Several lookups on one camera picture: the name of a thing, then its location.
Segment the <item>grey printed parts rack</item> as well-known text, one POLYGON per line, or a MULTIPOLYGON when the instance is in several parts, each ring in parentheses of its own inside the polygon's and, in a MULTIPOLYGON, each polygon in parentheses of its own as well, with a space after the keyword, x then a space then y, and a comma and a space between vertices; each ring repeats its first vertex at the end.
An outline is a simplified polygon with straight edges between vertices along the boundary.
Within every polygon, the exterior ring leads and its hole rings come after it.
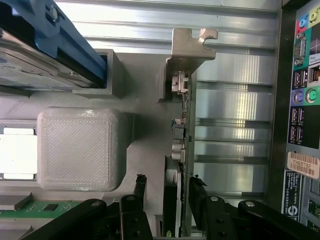
MULTIPOLYGON (((161 231, 165 158, 181 103, 158 101, 159 74, 170 55, 98 51, 107 59, 106 88, 21 90, 0 86, 0 130, 33 128, 34 180, 1 180, 0 211, 31 200, 98 199, 110 205, 147 178, 143 209, 161 231)), ((0 240, 24 236, 55 218, 0 218, 0 240)))

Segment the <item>green RAM stick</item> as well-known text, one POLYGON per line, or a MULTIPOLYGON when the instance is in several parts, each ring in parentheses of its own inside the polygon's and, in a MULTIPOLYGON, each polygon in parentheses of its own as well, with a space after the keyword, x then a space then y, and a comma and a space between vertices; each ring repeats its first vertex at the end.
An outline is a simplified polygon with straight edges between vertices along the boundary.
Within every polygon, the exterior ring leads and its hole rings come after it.
POLYGON ((45 200, 30 200, 17 210, 0 210, 0 219, 54 219, 75 206, 81 201, 45 201, 45 200))

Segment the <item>silver CPU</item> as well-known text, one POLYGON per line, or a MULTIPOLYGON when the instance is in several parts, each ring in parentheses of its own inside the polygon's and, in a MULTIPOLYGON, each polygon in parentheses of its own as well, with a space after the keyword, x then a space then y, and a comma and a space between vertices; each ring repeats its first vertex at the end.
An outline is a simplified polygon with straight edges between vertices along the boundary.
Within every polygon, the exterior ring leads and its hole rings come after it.
POLYGON ((0 130, 0 180, 33 181, 37 163, 35 129, 5 127, 0 130))

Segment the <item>open black PC case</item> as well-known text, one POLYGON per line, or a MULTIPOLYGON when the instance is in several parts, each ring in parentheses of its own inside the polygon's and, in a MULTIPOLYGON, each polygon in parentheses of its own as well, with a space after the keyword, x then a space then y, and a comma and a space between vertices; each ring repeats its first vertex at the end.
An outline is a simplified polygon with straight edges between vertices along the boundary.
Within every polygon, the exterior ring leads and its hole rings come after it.
POLYGON ((282 0, 268 202, 320 240, 320 0, 282 0))

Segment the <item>hard disk with blue bracket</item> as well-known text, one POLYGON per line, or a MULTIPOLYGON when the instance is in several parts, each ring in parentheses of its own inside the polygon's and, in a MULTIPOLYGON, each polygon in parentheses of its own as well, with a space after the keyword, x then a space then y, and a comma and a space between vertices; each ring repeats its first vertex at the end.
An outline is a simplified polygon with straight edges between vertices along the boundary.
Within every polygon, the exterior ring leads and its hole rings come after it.
POLYGON ((0 0, 0 86, 27 91, 103 89, 108 60, 55 0, 0 0))

